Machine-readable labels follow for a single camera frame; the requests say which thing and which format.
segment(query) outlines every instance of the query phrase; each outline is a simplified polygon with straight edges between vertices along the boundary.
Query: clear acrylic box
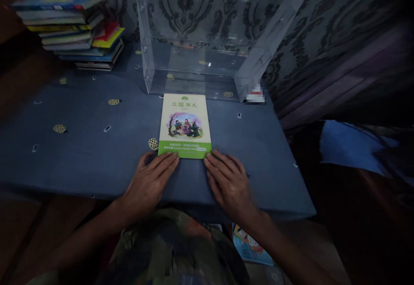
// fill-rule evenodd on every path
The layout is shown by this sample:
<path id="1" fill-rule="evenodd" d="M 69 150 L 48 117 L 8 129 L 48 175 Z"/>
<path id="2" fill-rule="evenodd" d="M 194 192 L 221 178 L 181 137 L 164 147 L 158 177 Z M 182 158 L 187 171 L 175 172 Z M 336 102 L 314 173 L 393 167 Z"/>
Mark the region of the clear acrylic box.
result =
<path id="1" fill-rule="evenodd" d="M 137 0 L 148 93 L 243 101 L 303 0 Z"/>

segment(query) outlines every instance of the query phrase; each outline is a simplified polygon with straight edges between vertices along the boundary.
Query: yellow book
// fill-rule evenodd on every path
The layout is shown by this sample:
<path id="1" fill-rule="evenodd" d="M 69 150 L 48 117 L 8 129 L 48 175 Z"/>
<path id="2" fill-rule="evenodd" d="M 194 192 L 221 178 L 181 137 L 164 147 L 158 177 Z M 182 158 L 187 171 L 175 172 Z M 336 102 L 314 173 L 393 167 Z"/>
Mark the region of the yellow book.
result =
<path id="1" fill-rule="evenodd" d="M 92 42 L 93 48 L 111 48 L 113 43 L 121 36 L 124 32 L 125 28 L 119 28 L 112 36 L 108 39 L 108 41 L 97 41 L 94 40 Z"/>

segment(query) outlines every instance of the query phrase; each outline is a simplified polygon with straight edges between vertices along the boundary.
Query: person's right hand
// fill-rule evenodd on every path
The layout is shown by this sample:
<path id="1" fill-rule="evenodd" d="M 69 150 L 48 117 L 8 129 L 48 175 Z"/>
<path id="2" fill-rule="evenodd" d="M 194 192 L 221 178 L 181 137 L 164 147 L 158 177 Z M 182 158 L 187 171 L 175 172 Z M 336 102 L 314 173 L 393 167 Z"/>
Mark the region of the person's right hand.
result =
<path id="1" fill-rule="evenodd" d="M 263 212 L 254 203 L 245 167 L 232 155 L 225 156 L 216 150 L 213 155 L 218 159 L 207 153 L 204 164 L 214 197 L 227 216 L 243 229 L 249 229 Z"/>

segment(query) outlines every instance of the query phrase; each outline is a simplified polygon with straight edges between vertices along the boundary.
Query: green book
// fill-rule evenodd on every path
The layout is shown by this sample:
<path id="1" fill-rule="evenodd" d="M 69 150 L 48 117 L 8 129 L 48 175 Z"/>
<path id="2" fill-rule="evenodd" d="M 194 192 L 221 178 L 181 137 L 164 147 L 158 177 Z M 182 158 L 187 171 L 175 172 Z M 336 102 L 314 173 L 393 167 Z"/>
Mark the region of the green book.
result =
<path id="1" fill-rule="evenodd" d="M 158 155 L 203 159 L 211 152 L 205 95 L 164 94 Z"/>

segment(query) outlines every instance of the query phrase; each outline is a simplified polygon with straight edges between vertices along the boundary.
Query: damask pattern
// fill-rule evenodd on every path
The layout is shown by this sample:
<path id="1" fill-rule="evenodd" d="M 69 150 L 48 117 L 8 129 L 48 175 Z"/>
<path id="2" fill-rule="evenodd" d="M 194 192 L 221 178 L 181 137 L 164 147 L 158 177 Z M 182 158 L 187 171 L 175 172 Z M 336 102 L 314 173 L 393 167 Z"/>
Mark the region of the damask pattern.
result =
<path id="1" fill-rule="evenodd" d="M 160 37 L 233 50 L 255 43 L 281 1 L 147 0 L 147 9 Z M 127 39 L 139 39 L 136 0 L 108 0 L 102 9 Z M 383 33 L 396 13 L 391 0 L 305 0 L 263 76 L 276 111 Z"/>
<path id="2" fill-rule="evenodd" d="M 305 0 L 263 76 L 276 112 L 385 32 L 397 12 L 392 0 Z"/>

